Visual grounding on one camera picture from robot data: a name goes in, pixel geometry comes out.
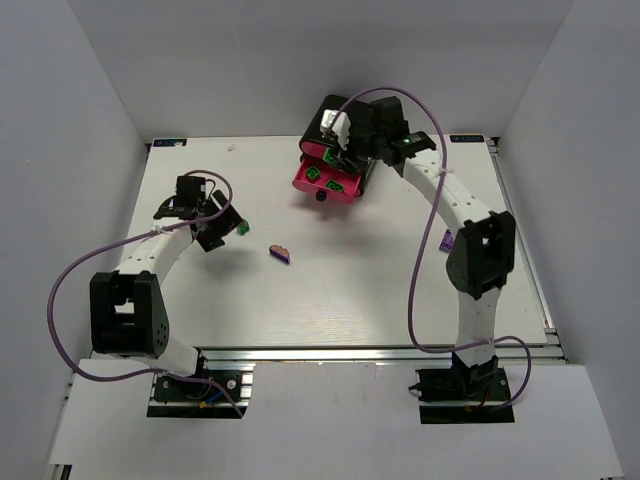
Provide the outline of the green sloped lego brick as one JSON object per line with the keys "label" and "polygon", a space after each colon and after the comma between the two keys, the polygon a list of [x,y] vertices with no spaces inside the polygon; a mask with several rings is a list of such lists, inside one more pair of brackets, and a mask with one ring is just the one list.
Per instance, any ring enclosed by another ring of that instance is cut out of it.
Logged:
{"label": "green sloped lego brick", "polygon": [[344,186],[342,184],[340,184],[339,182],[336,182],[335,180],[329,180],[326,184],[325,187],[331,191],[335,191],[335,192],[343,192],[344,191]]}

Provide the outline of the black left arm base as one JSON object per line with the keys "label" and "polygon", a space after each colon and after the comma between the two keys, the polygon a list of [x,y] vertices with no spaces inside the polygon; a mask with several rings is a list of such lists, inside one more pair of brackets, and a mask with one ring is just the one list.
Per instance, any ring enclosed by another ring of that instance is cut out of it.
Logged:
{"label": "black left arm base", "polygon": [[220,388],[156,376],[151,387],[147,417],[239,420],[240,415],[223,391],[245,413],[251,397],[253,368],[205,360],[198,373],[216,382]]}

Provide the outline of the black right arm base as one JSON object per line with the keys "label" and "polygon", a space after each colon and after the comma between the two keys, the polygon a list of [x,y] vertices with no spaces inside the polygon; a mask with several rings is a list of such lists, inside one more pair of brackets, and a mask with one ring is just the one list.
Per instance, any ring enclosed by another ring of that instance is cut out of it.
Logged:
{"label": "black right arm base", "polygon": [[498,357],[472,366],[457,353],[448,368],[416,371],[408,388],[419,401],[423,425],[511,424],[511,390]]}

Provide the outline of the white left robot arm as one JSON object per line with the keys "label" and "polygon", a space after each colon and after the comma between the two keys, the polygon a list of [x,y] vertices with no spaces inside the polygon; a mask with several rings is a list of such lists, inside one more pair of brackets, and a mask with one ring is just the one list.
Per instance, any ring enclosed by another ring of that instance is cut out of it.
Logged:
{"label": "white left robot arm", "polygon": [[192,245],[209,253],[243,218],[232,194],[215,187],[223,178],[194,170],[176,179],[175,193],[153,215],[151,230],[111,272],[90,281],[91,341],[97,353],[130,358],[158,372],[194,377],[200,352],[171,331],[162,284]]}

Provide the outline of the pink drawer with black knob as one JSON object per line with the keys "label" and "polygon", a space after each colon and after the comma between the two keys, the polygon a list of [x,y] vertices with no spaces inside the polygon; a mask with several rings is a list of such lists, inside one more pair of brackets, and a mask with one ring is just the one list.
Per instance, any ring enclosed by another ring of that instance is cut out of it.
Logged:
{"label": "pink drawer with black knob", "polygon": [[306,156],[322,159],[326,151],[329,149],[329,146],[323,143],[304,141],[300,143],[300,149]]}

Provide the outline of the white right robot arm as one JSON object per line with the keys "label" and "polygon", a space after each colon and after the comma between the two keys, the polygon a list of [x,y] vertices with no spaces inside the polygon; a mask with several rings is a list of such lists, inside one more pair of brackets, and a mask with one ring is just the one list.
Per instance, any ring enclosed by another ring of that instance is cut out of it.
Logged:
{"label": "white right robot arm", "polygon": [[387,98],[362,105],[352,96],[327,124],[341,141],[347,159],[380,160],[393,168],[430,203],[427,222],[441,218],[453,246],[446,260],[449,281],[458,292],[458,333],[452,364],[473,381],[497,368],[495,320],[498,299],[514,269],[516,221],[477,199],[448,165],[445,139],[412,133],[404,118],[398,89]]}

